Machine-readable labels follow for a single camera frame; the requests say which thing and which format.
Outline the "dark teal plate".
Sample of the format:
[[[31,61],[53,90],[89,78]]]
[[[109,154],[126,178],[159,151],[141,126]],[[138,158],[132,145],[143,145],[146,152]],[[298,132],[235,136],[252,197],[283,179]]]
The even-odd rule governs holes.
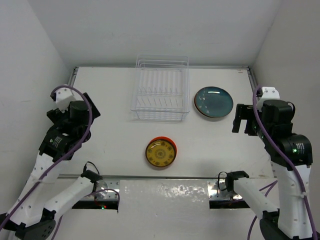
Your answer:
[[[198,90],[193,103],[200,114],[212,119],[227,116],[234,106],[231,95],[216,86],[206,86]]]

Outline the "orange plate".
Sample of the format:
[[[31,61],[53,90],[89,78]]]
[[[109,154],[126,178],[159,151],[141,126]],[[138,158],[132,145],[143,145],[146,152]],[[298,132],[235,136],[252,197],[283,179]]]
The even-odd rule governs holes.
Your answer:
[[[155,138],[153,138],[149,143],[148,143],[148,146],[153,143],[154,141],[157,141],[157,140],[163,140],[163,141],[166,141],[168,143],[170,143],[174,149],[174,159],[176,158],[177,156],[177,153],[178,153],[178,149],[177,149],[177,146],[175,144],[175,142],[170,139],[169,137],[166,137],[166,136],[157,136]]]

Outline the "yellow brown plate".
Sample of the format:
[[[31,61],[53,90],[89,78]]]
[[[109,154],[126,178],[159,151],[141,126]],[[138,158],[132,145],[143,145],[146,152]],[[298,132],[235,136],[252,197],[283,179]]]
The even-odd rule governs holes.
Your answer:
[[[147,162],[156,168],[166,168],[175,161],[174,149],[165,140],[156,140],[148,145],[145,149],[145,157]]]

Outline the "red teal floral plate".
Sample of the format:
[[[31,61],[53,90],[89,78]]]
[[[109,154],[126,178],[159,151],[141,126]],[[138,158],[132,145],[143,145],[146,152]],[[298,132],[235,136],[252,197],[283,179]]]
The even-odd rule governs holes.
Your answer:
[[[193,106],[200,117],[216,122],[226,118],[234,107],[231,97],[223,96],[195,96],[193,98]]]

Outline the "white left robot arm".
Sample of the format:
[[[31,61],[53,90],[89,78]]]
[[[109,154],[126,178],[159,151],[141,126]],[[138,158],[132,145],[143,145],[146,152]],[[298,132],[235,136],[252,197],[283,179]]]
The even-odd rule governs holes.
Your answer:
[[[47,112],[53,125],[38,149],[26,184],[8,212],[0,216],[0,228],[17,240],[46,240],[59,219],[79,200],[90,195],[103,178],[84,170],[61,193],[52,190],[74,153],[91,137],[90,128],[101,114],[88,96],[74,87],[61,85],[50,94],[57,108]]]

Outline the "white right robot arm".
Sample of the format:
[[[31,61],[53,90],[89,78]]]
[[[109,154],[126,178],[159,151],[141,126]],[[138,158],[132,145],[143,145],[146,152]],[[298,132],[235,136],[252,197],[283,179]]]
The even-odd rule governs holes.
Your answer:
[[[274,87],[257,86],[252,104],[238,104],[232,132],[246,121],[245,133],[257,136],[270,156],[278,186],[279,205],[261,193],[245,171],[228,172],[224,191],[238,194],[254,212],[266,240],[317,240],[312,216],[309,180],[313,163],[309,139],[293,132],[296,108],[280,99]]]

